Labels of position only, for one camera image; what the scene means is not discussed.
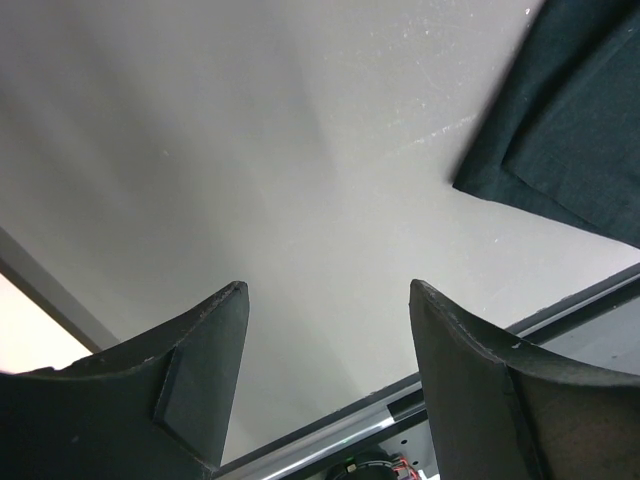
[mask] gray floor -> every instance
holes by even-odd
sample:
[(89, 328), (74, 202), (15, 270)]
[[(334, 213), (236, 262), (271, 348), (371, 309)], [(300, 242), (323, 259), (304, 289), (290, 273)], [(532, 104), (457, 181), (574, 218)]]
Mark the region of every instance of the gray floor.
[(540, 0), (0, 5), (0, 225), (119, 339), (232, 279), (227, 459), (416, 371), (409, 281), (506, 326), (640, 261), (455, 192)]

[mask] dark gray cloth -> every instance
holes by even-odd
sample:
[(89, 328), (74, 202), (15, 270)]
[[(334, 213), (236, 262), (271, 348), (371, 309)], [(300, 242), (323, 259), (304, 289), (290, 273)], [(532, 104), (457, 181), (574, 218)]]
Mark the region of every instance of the dark gray cloth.
[(640, 247), (638, 28), (638, 0), (547, 0), (454, 187)]

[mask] white tabletop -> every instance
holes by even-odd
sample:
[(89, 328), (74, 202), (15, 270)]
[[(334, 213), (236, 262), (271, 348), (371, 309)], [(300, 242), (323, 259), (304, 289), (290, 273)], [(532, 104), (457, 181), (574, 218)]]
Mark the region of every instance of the white tabletop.
[(249, 283), (226, 452), (417, 370), (412, 278), (501, 326), (631, 247), (450, 186), (540, 0), (0, 5), (0, 225), (119, 339)]

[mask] black fabric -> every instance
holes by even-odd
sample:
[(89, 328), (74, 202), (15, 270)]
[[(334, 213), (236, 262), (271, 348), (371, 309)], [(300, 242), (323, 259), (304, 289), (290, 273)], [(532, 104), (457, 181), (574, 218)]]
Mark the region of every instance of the black fabric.
[(547, 0), (454, 188), (640, 247), (640, 2)]

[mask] table surface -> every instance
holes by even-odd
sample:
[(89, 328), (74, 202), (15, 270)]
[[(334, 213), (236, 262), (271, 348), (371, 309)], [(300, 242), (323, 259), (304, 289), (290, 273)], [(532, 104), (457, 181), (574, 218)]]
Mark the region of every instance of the table surface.
[(409, 282), (509, 325), (640, 261), (451, 187), (540, 0), (0, 6), (0, 225), (118, 339), (234, 279), (225, 457), (417, 370)]

